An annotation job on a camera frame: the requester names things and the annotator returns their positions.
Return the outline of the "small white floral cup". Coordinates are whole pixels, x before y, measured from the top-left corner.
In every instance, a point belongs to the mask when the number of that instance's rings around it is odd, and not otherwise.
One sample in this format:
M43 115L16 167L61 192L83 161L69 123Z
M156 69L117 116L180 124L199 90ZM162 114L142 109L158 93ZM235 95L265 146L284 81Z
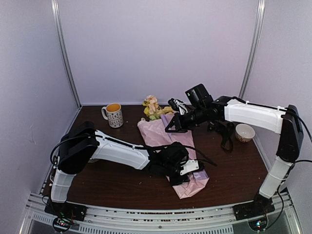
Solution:
M235 136L240 142L247 143L254 138L255 131L251 126L241 123L235 127Z

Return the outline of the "peach fake flower stem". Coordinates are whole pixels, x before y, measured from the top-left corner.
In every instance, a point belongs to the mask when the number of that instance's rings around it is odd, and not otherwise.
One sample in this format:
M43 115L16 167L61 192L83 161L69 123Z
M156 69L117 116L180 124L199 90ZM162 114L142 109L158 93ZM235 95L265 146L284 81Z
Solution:
M147 116L156 114L159 108L158 100L156 96L153 95L148 95L143 101L142 105L145 107L144 113Z

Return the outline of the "purple wrapping paper sheet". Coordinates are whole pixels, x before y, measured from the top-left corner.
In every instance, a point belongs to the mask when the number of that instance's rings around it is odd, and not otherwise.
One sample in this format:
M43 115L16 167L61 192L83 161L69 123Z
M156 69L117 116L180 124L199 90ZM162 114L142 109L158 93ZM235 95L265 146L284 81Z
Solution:
M191 131L186 133L167 133L165 127L173 118L173 114L161 115L160 119L140 120L137 124L146 145L151 147L165 146L164 149L154 151L153 162L148 169L157 174L166 175L170 185L180 199L192 197L203 190L209 177L201 161L195 172L181 174L182 167L187 160L197 161Z

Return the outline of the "left aluminium corner post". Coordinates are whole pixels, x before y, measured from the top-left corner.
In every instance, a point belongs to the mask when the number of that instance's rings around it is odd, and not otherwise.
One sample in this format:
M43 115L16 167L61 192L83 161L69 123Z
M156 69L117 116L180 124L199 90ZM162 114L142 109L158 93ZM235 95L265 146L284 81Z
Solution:
M61 57L62 57L66 77L69 82L69 87L74 97L76 106L78 109L80 109L82 105L78 97L77 88L74 82L73 73L71 70L70 61L69 61L68 53L66 50L65 38L63 34L60 11L59 11L59 1L51 0L51 7L52 7L52 14L53 14L54 22L55 22L55 27L56 27L56 32L58 36L58 42L59 42L59 47L60 47L60 52L61 52Z

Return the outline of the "white scalloped bowl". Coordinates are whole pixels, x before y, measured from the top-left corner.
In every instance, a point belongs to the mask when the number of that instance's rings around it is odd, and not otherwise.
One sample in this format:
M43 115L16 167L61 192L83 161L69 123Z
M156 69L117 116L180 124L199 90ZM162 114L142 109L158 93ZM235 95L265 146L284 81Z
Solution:
M98 159L90 159L88 162L89 163L95 163L95 162L97 162L98 161Z

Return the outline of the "aluminium front rail frame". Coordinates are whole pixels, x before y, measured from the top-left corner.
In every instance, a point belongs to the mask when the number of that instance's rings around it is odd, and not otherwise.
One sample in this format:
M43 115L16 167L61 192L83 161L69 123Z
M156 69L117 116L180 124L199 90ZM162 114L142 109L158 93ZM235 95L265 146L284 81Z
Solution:
M267 218L265 234L300 234L302 228L288 192L273 197L275 210L238 220L233 205L178 210L131 210L87 205L85 219L67 234L257 234Z

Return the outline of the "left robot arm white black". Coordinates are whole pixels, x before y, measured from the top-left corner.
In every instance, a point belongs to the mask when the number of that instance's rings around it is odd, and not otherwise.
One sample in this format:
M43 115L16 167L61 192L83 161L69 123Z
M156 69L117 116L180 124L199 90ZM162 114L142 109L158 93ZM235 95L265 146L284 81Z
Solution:
M176 186L190 180L188 174L182 172L188 155L179 142L155 147L131 144L96 130L92 122L86 121L64 135L52 150L51 162L56 172L50 206L59 216L69 214L70 205L66 202L69 188L91 159L112 161L137 170L147 168L154 174L167 176L170 184Z

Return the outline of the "black ribbon gold lettering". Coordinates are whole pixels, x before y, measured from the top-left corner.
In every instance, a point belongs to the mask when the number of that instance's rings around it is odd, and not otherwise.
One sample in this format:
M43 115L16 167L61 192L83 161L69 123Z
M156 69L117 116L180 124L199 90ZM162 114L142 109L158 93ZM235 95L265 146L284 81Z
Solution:
M208 121L207 126L208 132L216 132L222 136L221 148L226 153L231 153L233 151L234 145L232 140L232 134L234 133L234 124L231 122L226 122L224 125L219 121Z

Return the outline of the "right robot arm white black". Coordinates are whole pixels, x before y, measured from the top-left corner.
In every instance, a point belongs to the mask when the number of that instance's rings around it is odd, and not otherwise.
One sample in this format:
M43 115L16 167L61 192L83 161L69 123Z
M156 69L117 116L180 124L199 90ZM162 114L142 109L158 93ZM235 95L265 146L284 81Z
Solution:
M166 132L184 133L206 121L220 120L247 124L279 135L275 160L250 204L252 214L262 214L299 158L304 134L297 108L294 105L265 106L237 97L221 96L216 100L211 97L196 99L192 102L192 110L181 113L179 100L172 98L168 103L175 114L165 128Z

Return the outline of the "right aluminium corner post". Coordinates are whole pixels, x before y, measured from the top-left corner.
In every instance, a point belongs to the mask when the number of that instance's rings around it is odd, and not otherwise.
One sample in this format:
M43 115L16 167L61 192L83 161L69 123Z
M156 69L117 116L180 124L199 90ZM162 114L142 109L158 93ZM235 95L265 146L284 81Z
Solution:
M266 6L265 0L258 1L252 43L250 47L249 56L247 59L247 65L246 65L245 73L243 76L243 81L242 81L241 88L239 91L239 96L238 96L241 99L243 99L246 94L248 83L251 78L251 73L252 73L255 58L256 58L256 52L259 46L262 28L263 28L263 22L264 22L264 17L265 17L265 6Z

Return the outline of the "aluminium corner post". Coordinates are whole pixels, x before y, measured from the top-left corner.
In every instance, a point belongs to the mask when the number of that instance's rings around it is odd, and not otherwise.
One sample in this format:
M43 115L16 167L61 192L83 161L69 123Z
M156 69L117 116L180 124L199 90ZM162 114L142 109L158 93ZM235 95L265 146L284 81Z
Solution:
M60 11L59 11L59 1L51 0L51 7L52 7L52 14L53 14L54 22L55 22L55 27L56 27L56 32L58 36L58 42L59 42L59 47L60 47L60 52L61 52L61 57L62 57L66 77L69 82L69 87L74 97L76 106L78 109L80 109L82 105L78 97L77 88L74 82L73 73L71 70L70 61L69 61L68 53L66 50L65 38L63 34Z
M259 46L262 28L263 28L263 22L264 22L264 17L265 17L265 6L266 6L265 0L258 1L252 43L250 47L249 56L247 59L247 65L246 65L245 73L243 76L243 81L242 81L241 88L239 91L239 96L238 96L241 99L243 99L246 94L248 83L251 78L251 73L252 73L255 58L256 58L256 52Z

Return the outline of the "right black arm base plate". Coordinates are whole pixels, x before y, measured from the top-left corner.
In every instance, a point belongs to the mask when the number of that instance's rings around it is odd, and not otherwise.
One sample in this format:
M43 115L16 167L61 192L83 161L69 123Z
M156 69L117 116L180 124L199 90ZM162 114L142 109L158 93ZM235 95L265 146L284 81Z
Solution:
M262 205L256 205L254 201L233 206L233 212L236 220L250 219L274 211L275 207L273 204L263 207Z

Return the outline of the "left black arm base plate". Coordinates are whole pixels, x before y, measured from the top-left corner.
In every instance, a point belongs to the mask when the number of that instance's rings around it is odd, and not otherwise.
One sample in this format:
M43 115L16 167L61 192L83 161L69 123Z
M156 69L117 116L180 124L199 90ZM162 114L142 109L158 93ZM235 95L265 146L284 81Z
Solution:
M73 203L54 203L45 206L46 213L70 220L84 221L87 207Z

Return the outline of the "white floral mug yellow inside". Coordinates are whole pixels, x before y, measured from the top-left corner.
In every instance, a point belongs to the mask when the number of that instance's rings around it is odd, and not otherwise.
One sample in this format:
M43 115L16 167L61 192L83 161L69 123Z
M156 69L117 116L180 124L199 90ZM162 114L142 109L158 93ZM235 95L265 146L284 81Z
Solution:
M109 126L112 128L119 128L124 124L121 105L118 103L103 106L101 113L103 118L108 121Z

